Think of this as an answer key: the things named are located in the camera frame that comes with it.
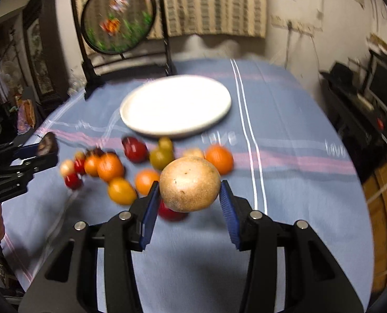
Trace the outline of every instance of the white wall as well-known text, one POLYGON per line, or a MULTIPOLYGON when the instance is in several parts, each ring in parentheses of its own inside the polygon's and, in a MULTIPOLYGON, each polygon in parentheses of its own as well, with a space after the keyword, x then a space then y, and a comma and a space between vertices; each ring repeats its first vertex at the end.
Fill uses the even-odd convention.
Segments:
MULTIPOLYGON (((371 0, 364 0, 364 8, 355 0, 268 0, 270 15, 283 19, 295 19, 316 27, 314 43, 319 58, 319 68, 329 70, 337 61, 347 63, 348 57, 366 62, 368 59, 367 37, 376 33, 377 22, 371 0), (317 12, 324 13, 323 20, 317 12)), ((6 6, 12 0, 2 0, 6 6)), ((387 8, 381 0, 378 6, 378 35, 387 42, 387 8)), ((61 45, 69 69, 80 71, 81 54, 77 43, 70 0, 56 0, 61 45)), ((265 59, 283 65, 286 54, 287 30, 268 25, 266 39, 228 36, 197 35, 171 38, 174 59, 195 57, 233 57, 265 59)), ((288 69, 299 79, 305 89, 324 107, 318 80, 318 61, 311 37, 294 32, 291 37, 288 69)))

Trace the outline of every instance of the beige curtain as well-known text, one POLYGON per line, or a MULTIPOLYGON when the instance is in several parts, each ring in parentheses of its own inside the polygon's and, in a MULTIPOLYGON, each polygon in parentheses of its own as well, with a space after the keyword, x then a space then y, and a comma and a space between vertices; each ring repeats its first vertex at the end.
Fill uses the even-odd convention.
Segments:
MULTIPOLYGON (((79 15, 86 1, 77 0, 79 15)), ((266 35, 267 0, 164 0, 164 2, 170 36, 228 34, 265 37, 266 35)), ((162 37, 158 8, 155 26, 149 38, 162 37)))

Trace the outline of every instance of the white plate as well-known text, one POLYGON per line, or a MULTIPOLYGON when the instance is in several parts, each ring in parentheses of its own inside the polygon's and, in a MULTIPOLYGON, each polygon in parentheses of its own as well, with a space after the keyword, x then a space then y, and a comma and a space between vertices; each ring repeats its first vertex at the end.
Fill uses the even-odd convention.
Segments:
POLYGON ((134 89, 122 101, 122 121, 150 136, 185 136, 221 120, 230 110, 224 85, 196 75, 163 77, 134 89))

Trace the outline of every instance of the red object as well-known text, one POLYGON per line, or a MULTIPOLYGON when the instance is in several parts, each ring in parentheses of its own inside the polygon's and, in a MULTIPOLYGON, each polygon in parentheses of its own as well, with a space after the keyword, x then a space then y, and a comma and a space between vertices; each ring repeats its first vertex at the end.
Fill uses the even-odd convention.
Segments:
POLYGON ((74 171, 80 175, 85 175, 85 159, 77 159, 74 161, 74 171))
POLYGON ((163 200, 161 200, 159 206, 159 215, 167 221, 181 221, 188 216, 188 213, 172 211, 171 209, 167 208, 163 200))
POLYGON ((65 177, 64 181, 66 186, 72 190, 79 189, 83 185, 83 181, 77 173, 69 174, 68 176, 65 177))
POLYGON ((378 124, 379 130, 384 130, 384 123, 380 118, 377 119, 377 124, 378 124))
POLYGON ((121 142, 124 147, 125 156, 132 163, 138 164, 147 160, 148 149, 144 142, 139 141, 132 136, 122 138, 121 142))

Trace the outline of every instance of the silver bolt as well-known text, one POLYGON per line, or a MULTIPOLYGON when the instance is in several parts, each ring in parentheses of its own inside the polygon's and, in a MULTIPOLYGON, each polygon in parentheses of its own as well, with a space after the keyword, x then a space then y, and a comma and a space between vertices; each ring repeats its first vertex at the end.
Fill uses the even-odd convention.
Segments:
POLYGON ((84 221, 78 221, 74 224, 74 229, 76 231, 81 231, 86 227, 86 223, 84 221))
POLYGON ((263 217, 263 213, 261 211, 251 211, 249 215, 254 220, 258 220, 263 217))
POLYGON ((119 213, 118 217, 121 220, 128 220, 131 217, 131 213, 128 211, 124 211, 124 212, 119 213))
POLYGON ((298 228, 301 228, 302 230, 305 230, 308 228, 308 223, 305 220, 298 220, 297 221, 298 228))

